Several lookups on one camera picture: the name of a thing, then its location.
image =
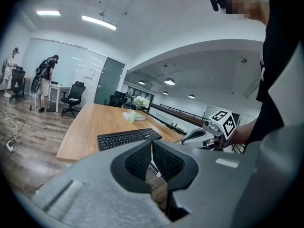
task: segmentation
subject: person wearing backpack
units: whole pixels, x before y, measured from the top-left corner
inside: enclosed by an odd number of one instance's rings
[[[44,96],[44,102],[46,104],[46,111],[47,112],[55,112],[54,109],[52,109],[49,105],[48,101],[48,90],[49,90],[49,84],[52,81],[52,74],[53,70],[55,68],[55,64],[58,63],[58,55],[54,55],[52,57],[48,57],[47,59],[43,60],[43,62],[40,64],[40,85],[37,91],[37,105],[39,107],[38,112],[43,112],[45,110],[44,107],[41,107],[41,95]]]
[[[2,71],[3,71],[3,79],[4,79],[4,97],[10,98],[11,95],[8,93],[8,84],[11,76],[11,71],[13,67],[16,67],[17,64],[14,63],[14,57],[16,54],[19,54],[19,50],[16,47],[12,54],[9,55],[8,59],[4,60]]]

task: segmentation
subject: flower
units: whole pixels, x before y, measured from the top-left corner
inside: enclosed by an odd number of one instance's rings
[[[137,96],[136,98],[134,98],[134,102],[135,102],[135,105],[137,107],[142,107],[144,106],[145,108],[149,108],[149,104],[150,104],[150,101],[144,97],[141,97],[141,96]]]

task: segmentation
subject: flower vase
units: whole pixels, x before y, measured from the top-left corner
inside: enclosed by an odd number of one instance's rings
[[[137,112],[136,111],[133,111],[132,114],[131,114],[131,118],[130,118],[130,123],[134,123],[135,120],[136,120],[136,115],[137,115]]]

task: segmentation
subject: black keyboard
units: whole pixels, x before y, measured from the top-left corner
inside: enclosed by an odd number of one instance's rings
[[[152,128],[145,128],[120,133],[103,134],[97,136],[98,148],[100,151],[108,150],[127,143],[133,143],[147,139],[161,139],[162,137]]]

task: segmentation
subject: smoke detector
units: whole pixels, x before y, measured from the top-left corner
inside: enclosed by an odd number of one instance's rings
[[[246,63],[246,62],[247,62],[247,59],[246,59],[246,58],[241,57],[241,63]]]

